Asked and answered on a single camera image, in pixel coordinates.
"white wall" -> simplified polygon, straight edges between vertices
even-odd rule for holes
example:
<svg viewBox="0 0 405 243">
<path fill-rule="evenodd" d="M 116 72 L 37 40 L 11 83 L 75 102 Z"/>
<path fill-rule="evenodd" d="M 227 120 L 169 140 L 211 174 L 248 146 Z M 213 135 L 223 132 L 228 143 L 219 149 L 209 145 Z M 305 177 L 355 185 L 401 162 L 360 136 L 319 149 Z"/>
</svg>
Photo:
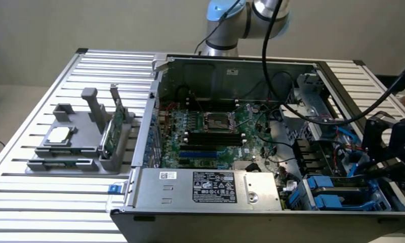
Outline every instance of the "white wall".
<svg viewBox="0 0 405 243">
<path fill-rule="evenodd" d="M 208 2 L 0 0 L 0 84 L 48 86 L 79 47 L 192 52 Z M 292 0 L 292 14 L 271 56 L 363 59 L 377 73 L 404 67 L 405 0 Z M 260 55 L 261 40 L 239 47 Z"/>
</svg>

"regulatory label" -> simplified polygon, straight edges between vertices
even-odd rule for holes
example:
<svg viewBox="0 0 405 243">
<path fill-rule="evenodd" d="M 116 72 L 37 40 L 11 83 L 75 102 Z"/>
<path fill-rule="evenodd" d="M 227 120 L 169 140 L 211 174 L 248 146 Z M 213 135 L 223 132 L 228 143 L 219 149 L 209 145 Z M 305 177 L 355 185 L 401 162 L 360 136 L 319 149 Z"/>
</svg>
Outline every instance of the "regulatory label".
<svg viewBox="0 0 405 243">
<path fill-rule="evenodd" d="M 177 179 L 177 172 L 175 171 L 161 171 L 160 172 L 160 179 L 161 180 L 176 180 Z"/>
<path fill-rule="evenodd" d="M 193 172 L 192 183 L 192 199 L 196 203 L 237 203 L 235 173 Z"/>
</svg>

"green circuit board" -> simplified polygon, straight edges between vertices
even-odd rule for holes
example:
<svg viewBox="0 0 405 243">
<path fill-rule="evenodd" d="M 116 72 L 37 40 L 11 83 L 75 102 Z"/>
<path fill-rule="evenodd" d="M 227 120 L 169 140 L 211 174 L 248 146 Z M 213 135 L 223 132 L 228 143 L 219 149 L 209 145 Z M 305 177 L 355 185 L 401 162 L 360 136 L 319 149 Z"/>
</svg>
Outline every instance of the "green circuit board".
<svg viewBox="0 0 405 243">
<path fill-rule="evenodd" d="M 116 107 L 116 112 L 111 120 L 111 128 L 108 129 L 108 134 L 105 139 L 105 150 L 108 156 L 111 156 L 117 149 L 124 120 L 125 120 L 125 108 L 121 102 L 119 102 Z"/>
<path fill-rule="evenodd" d="M 233 163 L 236 161 L 263 161 L 265 156 L 261 156 L 261 148 L 265 148 L 265 152 L 269 152 L 273 147 L 269 143 L 264 142 L 257 137 L 256 123 L 263 112 L 252 112 L 252 119 L 249 119 L 249 110 L 240 109 L 235 112 L 235 124 L 239 125 L 233 130 L 227 130 L 224 126 L 213 124 L 208 128 L 207 112 L 188 111 L 187 109 L 173 109 L 171 110 L 171 115 L 168 118 L 169 129 L 164 129 L 164 144 L 163 144 L 163 168 L 201 168 L 201 169 L 233 169 Z M 263 131 L 260 136 L 267 140 L 272 140 L 271 134 L 264 133 L 265 130 L 267 117 L 261 116 L 259 124 L 263 125 Z M 184 137 L 185 131 L 192 132 L 217 132 L 217 133 L 239 133 L 245 134 L 244 139 L 245 144 L 241 146 L 217 146 L 217 157 L 216 158 L 185 158 L 188 164 L 180 163 L 183 159 L 180 157 L 180 146 L 185 145 Z"/>
</svg>

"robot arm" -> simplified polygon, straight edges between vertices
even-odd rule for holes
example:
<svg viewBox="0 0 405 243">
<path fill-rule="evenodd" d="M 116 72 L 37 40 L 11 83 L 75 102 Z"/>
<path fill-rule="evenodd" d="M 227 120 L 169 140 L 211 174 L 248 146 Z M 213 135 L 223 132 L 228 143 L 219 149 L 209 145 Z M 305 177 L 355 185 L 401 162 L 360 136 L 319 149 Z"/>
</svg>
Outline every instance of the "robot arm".
<svg viewBox="0 0 405 243">
<path fill-rule="evenodd" d="M 235 2 L 236 0 L 211 0 L 208 35 L 213 30 L 215 32 L 204 43 L 201 55 L 239 56 L 237 43 L 240 38 L 264 38 L 279 0 L 253 0 L 252 2 L 240 0 L 223 20 L 223 15 Z M 284 0 L 272 29 L 272 38 L 288 27 L 288 4 L 289 0 Z"/>
<path fill-rule="evenodd" d="M 389 144 L 383 144 L 383 132 L 392 129 Z M 357 166 L 356 174 L 369 178 L 388 177 L 405 190 L 405 119 L 397 121 L 379 111 L 368 120 L 363 148 L 368 151 L 369 162 Z"/>
</svg>

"aluminum workbench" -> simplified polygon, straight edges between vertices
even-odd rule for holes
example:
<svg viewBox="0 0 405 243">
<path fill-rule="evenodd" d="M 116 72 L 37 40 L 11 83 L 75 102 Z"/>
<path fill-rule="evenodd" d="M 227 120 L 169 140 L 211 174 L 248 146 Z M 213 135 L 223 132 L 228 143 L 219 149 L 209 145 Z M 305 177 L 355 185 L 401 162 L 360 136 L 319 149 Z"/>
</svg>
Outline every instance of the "aluminum workbench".
<svg viewBox="0 0 405 243">
<path fill-rule="evenodd" d="M 153 81 L 153 56 L 149 53 L 88 50 L 72 57 L 0 153 L 0 242 L 125 242 L 105 212 L 107 191 L 108 185 L 128 179 L 137 123 Z M 324 61 L 360 109 L 367 109 L 381 96 L 384 85 L 360 63 Z M 89 111 L 80 94 L 85 87 L 95 87 L 99 90 L 99 103 L 105 105 L 107 111 L 113 111 L 111 84 L 119 84 L 124 106 L 137 116 L 121 173 L 68 178 L 27 176 L 27 160 L 32 158 L 35 147 L 40 145 L 55 121 L 53 108 L 57 103 L 71 103 L 76 111 Z M 377 110 L 384 110 L 396 119 L 405 117 L 405 108 L 395 96 L 383 102 Z M 113 201 L 121 199 L 123 196 L 113 196 Z"/>
</svg>

